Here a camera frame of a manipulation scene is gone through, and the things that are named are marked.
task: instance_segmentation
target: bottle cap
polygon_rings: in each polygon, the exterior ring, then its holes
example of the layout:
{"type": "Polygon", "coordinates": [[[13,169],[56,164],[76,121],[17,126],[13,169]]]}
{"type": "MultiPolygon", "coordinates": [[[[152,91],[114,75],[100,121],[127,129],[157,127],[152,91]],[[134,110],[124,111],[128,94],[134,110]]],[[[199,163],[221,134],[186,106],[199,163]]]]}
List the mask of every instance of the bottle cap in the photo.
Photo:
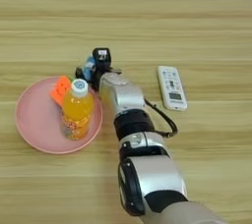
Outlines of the bottle cap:
{"type": "Polygon", "coordinates": [[[75,79],[71,84],[71,91],[73,96],[85,97],[89,92],[89,85],[85,80],[75,79]]]}

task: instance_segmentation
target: black cable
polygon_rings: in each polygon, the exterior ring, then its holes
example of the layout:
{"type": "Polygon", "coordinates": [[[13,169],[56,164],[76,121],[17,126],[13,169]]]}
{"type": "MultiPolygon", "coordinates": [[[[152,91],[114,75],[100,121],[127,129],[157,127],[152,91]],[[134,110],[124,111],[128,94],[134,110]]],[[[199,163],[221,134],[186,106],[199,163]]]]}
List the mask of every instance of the black cable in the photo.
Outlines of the black cable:
{"type": "Polygon", "coordinates": [[[170,132],[161,132],[161,131],[156,131],[156,133],[160,134],[164,138],[171,138],[174,135],[176,135],[178,133],[178,130],[177,130],[175,123],[167,115],[165,115],[161,110],[159,110],[155,104],[152,104],[147,99],[145,99],[145,102],[148,106],[150,106],[152,109],[154,109],[156,112],[159,113],[159,115],[167,122],[167,124],[170,126],[170,128],[172,130],[171,133],[170,132]]]}

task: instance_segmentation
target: orange juice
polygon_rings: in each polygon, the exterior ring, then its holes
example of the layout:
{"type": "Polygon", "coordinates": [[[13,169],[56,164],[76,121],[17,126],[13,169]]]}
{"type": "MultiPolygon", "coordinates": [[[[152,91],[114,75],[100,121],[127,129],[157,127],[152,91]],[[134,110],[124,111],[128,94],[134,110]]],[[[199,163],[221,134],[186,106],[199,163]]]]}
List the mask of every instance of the orange juice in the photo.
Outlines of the orange juice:
{"type": "Polygon", "coordinates": [[[75,79],[63,97],[62,132],[71,140],[81,139],[87,132],[94,109],[94,99],[88,83],[75,79]]]}

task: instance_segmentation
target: bottle label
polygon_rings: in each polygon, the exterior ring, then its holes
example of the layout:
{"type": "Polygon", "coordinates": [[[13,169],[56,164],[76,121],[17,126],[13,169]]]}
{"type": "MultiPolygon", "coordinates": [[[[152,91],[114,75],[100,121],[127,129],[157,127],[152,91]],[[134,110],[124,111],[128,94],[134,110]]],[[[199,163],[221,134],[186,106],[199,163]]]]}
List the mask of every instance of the bottle label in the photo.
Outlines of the bottle label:
{"type": "Polygon", "coordinates": [[[89,119],[84,118],[81,121],[73,121],[62,115],[62,132],[64,136],[71,140],[81,139],[87,132],[89,119]]]}

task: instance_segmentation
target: orange object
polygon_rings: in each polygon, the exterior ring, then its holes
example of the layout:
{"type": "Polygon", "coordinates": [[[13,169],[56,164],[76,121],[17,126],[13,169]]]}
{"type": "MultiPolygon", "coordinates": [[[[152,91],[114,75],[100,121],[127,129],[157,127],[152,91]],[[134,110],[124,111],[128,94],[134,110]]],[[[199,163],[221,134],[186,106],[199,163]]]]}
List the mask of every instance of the orange object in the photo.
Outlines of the orange object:
{"type": "Polygon", "coordinates": [[[87,132],[94,109],[94,98],[86,81],[76,79],[64,95],[62,132],[71,140],[80,140],[87,132]]]}
{"type": "Polygon", "coordinates": [[[63,97],[70,87],[71,87],[71,81],[66,76],[60,77],[57,80],[54,89],[50,92],[51,98],[59,106],[62,106],[63,97]]]}

